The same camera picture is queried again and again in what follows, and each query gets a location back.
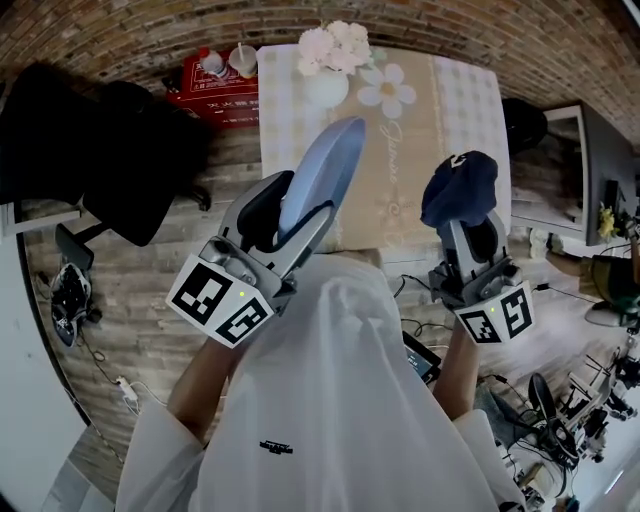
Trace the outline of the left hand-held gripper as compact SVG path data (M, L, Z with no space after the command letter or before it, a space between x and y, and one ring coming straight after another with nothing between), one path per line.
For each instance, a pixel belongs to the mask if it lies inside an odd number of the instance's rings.
M273 247L293 177L291 170L275 173L239 196L223 217L223 238L188 256L166 297L173 311L228 348L282 314L296 287L294 278L284 278L305 263L335 217L333 202L325 201ZM243 252L252 248L259 262Z

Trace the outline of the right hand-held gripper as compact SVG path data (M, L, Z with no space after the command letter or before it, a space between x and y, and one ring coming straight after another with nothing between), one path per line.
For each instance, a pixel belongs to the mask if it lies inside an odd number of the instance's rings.
M535 326L531 288L508 255L506 230L490 211L477 225L453 220L439 231L444 258L429 272L439 300L479 344L504 344Z

